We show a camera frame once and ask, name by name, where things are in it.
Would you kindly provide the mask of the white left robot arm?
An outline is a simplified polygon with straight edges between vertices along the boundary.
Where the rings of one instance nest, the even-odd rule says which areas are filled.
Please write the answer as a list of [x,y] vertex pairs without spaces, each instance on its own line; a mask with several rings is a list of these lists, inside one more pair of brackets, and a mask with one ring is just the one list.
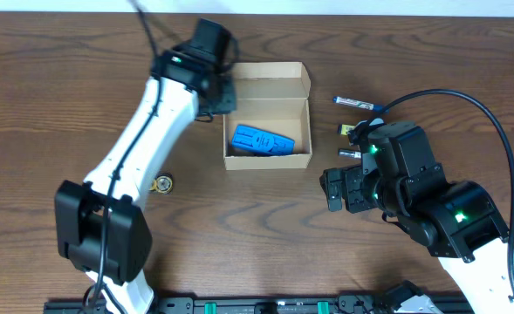
[[154,309],[143,271],[153,238],[143,210],[182,132],[235,110],[229,52],[238,52],[237,41],[207,19],[198,20],[191,39],[156,51],[139,106],[110,152],[82,182],[58,188],[58,253],[94,281],[79,312],[93,311],[100,297],[111,313]]

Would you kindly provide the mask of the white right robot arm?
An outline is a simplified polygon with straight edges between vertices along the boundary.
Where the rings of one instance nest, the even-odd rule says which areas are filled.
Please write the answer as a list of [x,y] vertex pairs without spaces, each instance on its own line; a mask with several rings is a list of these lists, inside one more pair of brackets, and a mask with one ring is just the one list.
[[476,313],[514,313],[510,231],[488,192],[449,182],[428,137],[411,121],[377,124],[358,141],[358,166],[319,178],[331,211],[378,208],[439,260]]

